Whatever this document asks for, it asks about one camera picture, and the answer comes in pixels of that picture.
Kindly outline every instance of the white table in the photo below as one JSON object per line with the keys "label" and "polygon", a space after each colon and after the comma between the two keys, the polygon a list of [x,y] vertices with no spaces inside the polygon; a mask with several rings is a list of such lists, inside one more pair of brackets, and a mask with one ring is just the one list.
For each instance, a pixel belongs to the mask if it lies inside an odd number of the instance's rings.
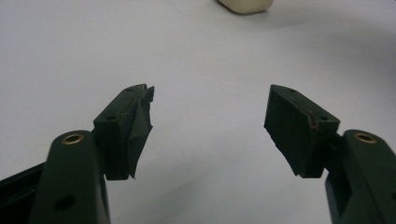
{"label": "white table", "polygon": [[324,180],[294,177],[262,127],[270,84],[396,148],[396,2],[0,1],[0,179],[91,130],[124,88],[156,87],[136,180],[112,222],[331,223]]}

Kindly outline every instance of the cream colored object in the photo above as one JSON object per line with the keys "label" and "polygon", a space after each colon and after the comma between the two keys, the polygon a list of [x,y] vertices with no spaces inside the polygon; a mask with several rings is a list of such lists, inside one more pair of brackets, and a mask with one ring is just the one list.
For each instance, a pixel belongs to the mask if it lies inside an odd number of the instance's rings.
{"label": "cream colored object", "polygon": [[238,14],[264,11],[274,0],[219,0],[224,6]]}

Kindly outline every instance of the black plastic part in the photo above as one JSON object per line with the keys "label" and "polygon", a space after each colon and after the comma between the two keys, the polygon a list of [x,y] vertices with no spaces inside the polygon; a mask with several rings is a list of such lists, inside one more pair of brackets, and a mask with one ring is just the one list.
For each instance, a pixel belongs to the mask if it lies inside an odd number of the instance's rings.
{"label": "black plastic part", "polygon": [[93,121],[95,141],[103,150],[107,180],[134,177],[137,161],[152,129],[149,103],[154,87],[146,84],[123,90]]}
{"label": "black plastic part", "polygon": [[347,181],[329,177],[326,183],[329,206],[338,211],[332,212],[332,222],[396,223],[396,157],[387,143],[371,133],[350,130],[344,133],[340,151]]}
{"label": "black plastic part", "polygon": [[38,164],[0,182],[1,223],[27,223],[43,167]]}
{"label": "black plastic part", "polygon": [[264,128],[295,175],[321,177],[326,144],[340,120],[299,92],[277,85],[270,89]]}
{"label": "black plastic part", "polygon": [[29,223],[110,223],[106,197],[92,133],[65,133],[52,142]]}

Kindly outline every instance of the round hole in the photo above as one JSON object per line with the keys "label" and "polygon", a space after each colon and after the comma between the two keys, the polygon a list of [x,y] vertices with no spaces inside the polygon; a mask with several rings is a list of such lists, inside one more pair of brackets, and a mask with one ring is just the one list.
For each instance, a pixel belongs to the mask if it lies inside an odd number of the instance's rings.
{"label": "round hole", "polygon": [[81,140],[84,138],[84,135],[80,133],[73,133],[67,135],[63,140],[62,143],[65,145],[73,145],[75,143],[81,142]]}
{"label": "round hole", "polygon": [[113,119],[116,119],[117,117],[116,116],[108,116],[106,119],[107,120],[113,120]]}
{"label": "round hole", "polygon": [[370,144],[376,143],[375,138],[367,133],[355,133],[355,137],[365,143],[370,143]]}
{"label": "round hole", "polygon": [[53,209],[58,212],[66,211],[71,208],[76,203],[76,197],[72,195],[67,195],[58,200],[54,205]]}

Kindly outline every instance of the beige object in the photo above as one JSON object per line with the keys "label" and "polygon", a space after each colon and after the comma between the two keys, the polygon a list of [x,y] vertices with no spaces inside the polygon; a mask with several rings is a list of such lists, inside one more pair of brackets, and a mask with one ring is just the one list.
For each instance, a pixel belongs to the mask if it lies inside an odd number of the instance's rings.
{"label": "beige object", "polygon": [[238,14],[264,11],[274,0],[219,0],[224,6]]}

